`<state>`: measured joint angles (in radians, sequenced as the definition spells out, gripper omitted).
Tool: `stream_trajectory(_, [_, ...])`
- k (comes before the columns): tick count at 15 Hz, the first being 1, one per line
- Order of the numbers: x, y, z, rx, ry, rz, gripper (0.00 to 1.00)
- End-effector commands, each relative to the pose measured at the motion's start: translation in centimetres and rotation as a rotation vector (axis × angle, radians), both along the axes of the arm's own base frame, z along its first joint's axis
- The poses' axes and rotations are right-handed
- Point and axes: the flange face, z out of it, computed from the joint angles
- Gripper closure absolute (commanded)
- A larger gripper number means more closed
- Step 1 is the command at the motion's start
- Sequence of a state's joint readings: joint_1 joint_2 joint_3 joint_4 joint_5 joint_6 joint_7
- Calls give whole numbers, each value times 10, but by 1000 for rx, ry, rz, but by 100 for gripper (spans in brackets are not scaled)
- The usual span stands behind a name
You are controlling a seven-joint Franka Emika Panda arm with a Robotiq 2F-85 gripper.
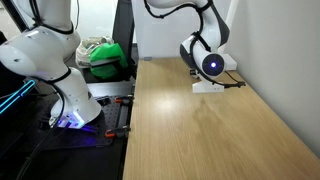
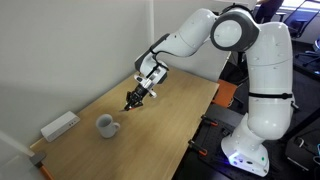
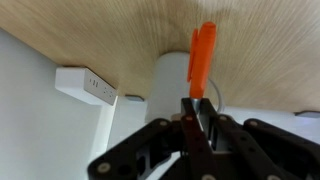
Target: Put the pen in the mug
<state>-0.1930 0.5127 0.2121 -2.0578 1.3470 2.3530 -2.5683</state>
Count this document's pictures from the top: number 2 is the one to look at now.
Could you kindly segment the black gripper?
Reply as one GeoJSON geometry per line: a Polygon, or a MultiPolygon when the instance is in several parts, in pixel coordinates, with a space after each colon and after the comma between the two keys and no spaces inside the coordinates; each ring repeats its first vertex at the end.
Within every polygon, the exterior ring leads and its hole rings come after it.
{"type": "Polygon", "coordinates": [[[126,105],[124,109],[129,107],[141,107],[143,106],[142,100],[147,95],[148,90],[144,88],[141,84],[138,84],[137,87],[129,93],[128,95],[128,101],[126,102],[126,105]]]}

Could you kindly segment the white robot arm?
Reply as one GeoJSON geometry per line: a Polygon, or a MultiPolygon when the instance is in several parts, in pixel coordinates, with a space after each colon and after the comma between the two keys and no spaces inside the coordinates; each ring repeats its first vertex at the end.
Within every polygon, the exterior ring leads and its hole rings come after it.
{"type": "Polygon", "coordinates": [[[142,105],[153,87],[167,77],[168,66],[160,53],[177,57],[195,54],[206,42],[222,51],[243,52],[249,76],[248,112],[221,148],[229,163],[264,177],[269,172],[266,140],[278,140],[288,130],[293,114],[293,52],[289,28],[282,22],[258,24],[251,11],[231,5],[216,15],[208,9],[195,11],[174,33],[167,33],[134,62],[137,87],[126,96],[124,109],[142,105]]]}

